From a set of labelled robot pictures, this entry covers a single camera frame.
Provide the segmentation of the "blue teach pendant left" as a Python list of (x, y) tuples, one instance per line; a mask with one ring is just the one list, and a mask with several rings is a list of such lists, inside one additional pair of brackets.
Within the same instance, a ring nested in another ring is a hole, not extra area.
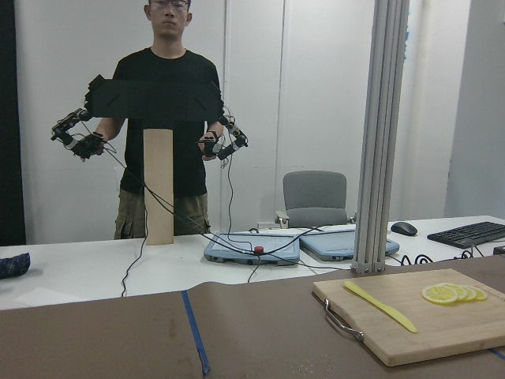
[(295, 235), (218, 233), (205, 248), (204, 257), (216, 263), (295, 265), (300, 259), (300, 247)]

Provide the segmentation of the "blue teach pendant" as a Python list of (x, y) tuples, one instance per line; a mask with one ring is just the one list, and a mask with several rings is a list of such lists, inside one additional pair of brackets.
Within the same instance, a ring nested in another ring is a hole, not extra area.
[(354, 256), (355, 231), (312, 231), (299, 240), (322, 261), (343, 261)]
[(295, 235), (218, 233), (205, 248), (204, 257), (216, 263), (295, 265), (300, 259), (300, 247)]

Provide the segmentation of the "grey chair right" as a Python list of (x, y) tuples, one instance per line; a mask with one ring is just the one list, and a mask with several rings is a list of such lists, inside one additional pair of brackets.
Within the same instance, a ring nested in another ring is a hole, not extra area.
[(277, 211), (281, 228), (343, 225), (346, 212), (346, 176), (334, 171), (294, 171), (282, 180), (285, 209)]

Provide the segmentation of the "blue teach pendant right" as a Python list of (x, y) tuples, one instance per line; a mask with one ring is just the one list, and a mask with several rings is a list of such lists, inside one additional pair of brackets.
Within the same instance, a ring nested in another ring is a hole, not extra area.
[(343, 261), (354, 256), (355, 231), (312, 231), (299, 240), (322, 261)]

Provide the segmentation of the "wooden plank upright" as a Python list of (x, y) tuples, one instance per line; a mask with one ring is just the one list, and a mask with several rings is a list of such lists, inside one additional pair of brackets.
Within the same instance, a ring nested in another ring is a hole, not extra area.
[(144, 130), (144, 203), (147, 245), (174, 242), (173, 131)]

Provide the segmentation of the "standing operator in black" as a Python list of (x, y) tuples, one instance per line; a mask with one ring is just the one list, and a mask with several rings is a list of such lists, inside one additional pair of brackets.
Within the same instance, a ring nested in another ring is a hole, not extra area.
[(233, 150), (220, 144), (229, 122), (223, 114), (217, 69), (183, 45), (183, 32), (192, 20), (189, 2), (150, 1), (144, 13), (153, 42), (118, 62), (112, 81), (121, 90), (114, 94), (114, 111), (101, 113), (95, 132), (79, 141), (70, 128), (94, 114), (91, 108), (74, 111), (57, 123), (52, 137), (88, 159), (126, 130), (115, 238), (147, 235), (146, 203), (156, 200), (154, 190), (170, 191), (162, 210), (172, 215), (176, 235), (207, 234), (204, 165)]

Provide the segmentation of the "black computer mouse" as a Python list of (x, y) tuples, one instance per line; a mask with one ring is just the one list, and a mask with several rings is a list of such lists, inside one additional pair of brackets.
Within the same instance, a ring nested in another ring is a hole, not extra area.
[(391, 231), (400, 235), (405, 235), (409, 237), (413, 237), (417, 235), (417, 228), (411, 223), (407, 223), (405, 221), (398, 221), (391, 225)]

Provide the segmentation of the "yellow plastic knife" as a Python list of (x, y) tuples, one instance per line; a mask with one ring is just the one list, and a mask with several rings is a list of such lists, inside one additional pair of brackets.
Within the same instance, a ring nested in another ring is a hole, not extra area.
[(407, 316), (405, 316), (403, 313), (398, 311), (396, 308), (382, 303), (381, 301), (379, 301), (378, 299), (373, 297), (371, 294), (369, 294), (367, 291), (365, 291), (363, 288), (361, 288), (360, 286), (358, 286), (354, 282), (347, 280), (344, 282), (343, 286), (347, 290), (353, 292), (354, 294), (362, 297), (364, 300), (370, 302), (372, 305), (377, 307), (379, 310), (381, 310), (385, 314), (387, 314), (389, 317), (393, 318), (401, 326), (403, 326), (407, 331), (412, 332), (412, 333), (417, 333), (417, 327), (413, 324), (413, 322)]

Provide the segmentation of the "lemon slice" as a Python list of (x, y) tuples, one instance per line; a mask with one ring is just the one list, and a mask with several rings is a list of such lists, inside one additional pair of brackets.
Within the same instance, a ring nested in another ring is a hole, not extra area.
[(488, 294), (485, 291), (482, 291), (478, 287), (474, 287), (473, 290), (476, 294), (474, 298), (476, 301), (485, 301), (488, 299)]
[(466, 297), (464, 298), (464, 300), (466, 302), (471, 302), (475, 300), (477, 297), (477, 291), (472, 286), (469, 285), (465, 285), (464, 288), (466, 290)]
[(457, 285), (457, 284), (455, 284), (453, 286), (453, 288), (454, 288), (454, 291), (456, 292), (456, 294), (458, 296), (457, 301), (458, 302), (464, 301), (466, 299), (466, 297), (468, 296), (468, 292), (467, 292), (466, 288), (464, 286), (460, 286), (460, 285)]
[(427, 286), (421, 290), (421, 296), (437, 305), (449, 305), (458, 301), (458, 292), (445, 284)]

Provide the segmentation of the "black keyboard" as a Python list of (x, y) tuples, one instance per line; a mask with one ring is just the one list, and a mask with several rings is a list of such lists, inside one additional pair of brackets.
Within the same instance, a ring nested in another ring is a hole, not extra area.
[(428, 240), (465, 249), (504, 237), (504, 225), (479, 222), (427, 235)]

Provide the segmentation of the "bamboo cutting board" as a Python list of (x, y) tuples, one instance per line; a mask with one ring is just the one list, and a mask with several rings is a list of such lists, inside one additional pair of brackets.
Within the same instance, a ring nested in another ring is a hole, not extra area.
[[(504, 345), (504, 294), (452, 268), (366, 276), (354, 282), (408, 317), (417, 332), (344, 287), (343, 280), (313, 284), (313, 293), (351, 328), (364, 333), (365, 345), (387, 366), (447, 357)], [(484, 291), (484, 301), (436, 305), (421, 296), (437, 283), (469, 284)]]

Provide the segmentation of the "folded dark umbrella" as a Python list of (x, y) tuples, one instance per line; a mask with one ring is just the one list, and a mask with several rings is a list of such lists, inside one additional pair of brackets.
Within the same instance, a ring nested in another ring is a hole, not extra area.
[(31, 264), (29, 253), (23, 253), (14, 257), (0, 259), (0, 279), (8, 279), (11, 277), (24, 275)]

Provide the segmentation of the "aluminium frame post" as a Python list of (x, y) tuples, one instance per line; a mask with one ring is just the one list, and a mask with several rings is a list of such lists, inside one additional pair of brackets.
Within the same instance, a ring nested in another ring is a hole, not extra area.
[(351, 269), (385, 269), (408, 1), (375, 1), (365, 107), (357, 225)]

